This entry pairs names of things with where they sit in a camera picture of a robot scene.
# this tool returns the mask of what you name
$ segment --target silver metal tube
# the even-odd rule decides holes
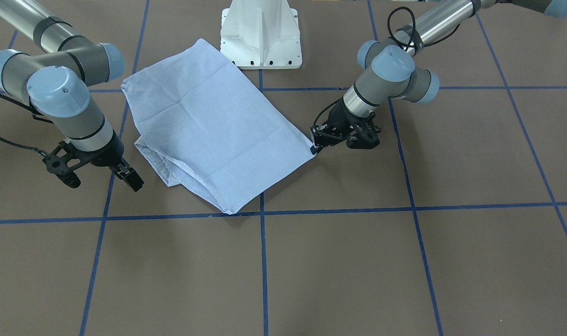
[[[0,0],[0,17],[17,30],[33,39],[35,27],[44,19],[55,15],[35,0]],[[49,26],[41,36],[41,48],[46,53],[58,51],[66,38],[79,35],[74,28],[64,23]]]
[[[442,0],[439,4],[416,18],[416,31],[424,45],[433,43],[468,19],[472,15],[473,9],[471,0]],[[403,30],[395,32],[394,36],[405,44],[410,40],[409,34]],[[407,53],[413,56],[416,50],[409,48]]]

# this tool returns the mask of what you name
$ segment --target gray robot arm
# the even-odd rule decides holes
[[[412,56],[435,44],[461,22],[478,11],[495,5],[496,0],[441,0],[383,41],[368,41],[358,51],[358,65],[365,70],[343,97],[331,108],[322,125],[311,126],[313,154],[324,147],[346,141],[353,149],[371,149],[379,144],[380,128],[373,123],[375,109],[388,98],[415,103],[430,102],[439,91],[439,78],[416,67]],[[545,15],[567,17],[567,0],[504,0]]]
[[[70,187],[74,170],[91,163],[109,167],[135,191],[143,181],[122,155],[124,145],[91,98],[88,86],[119,78],[124,59],[111,44],[94,44],[35,0],[0,0],[0,17],[46,54],[0,51],[0,87],[45,115],[66,136],[43,158],[47,170]],[[58,156],[60,150],[66,155]],[[76,165],[68,164],[79,160]]]

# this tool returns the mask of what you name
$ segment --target folded cloth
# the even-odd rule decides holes
[[[205,40],[126,78],[134,143],[169,187],[233,214],[313,158],[311,141]]]

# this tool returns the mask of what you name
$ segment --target white mounting bracket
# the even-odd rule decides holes
[[[232,0],[221,13],[220,48],[242,70],[298,69],[298,12],[288,0]]]

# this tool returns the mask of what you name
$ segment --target cloth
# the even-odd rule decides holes
[[[313,158],[311,141],[205,40],[126,78],[141,134],[134,143],[161,179],[233,214]]]

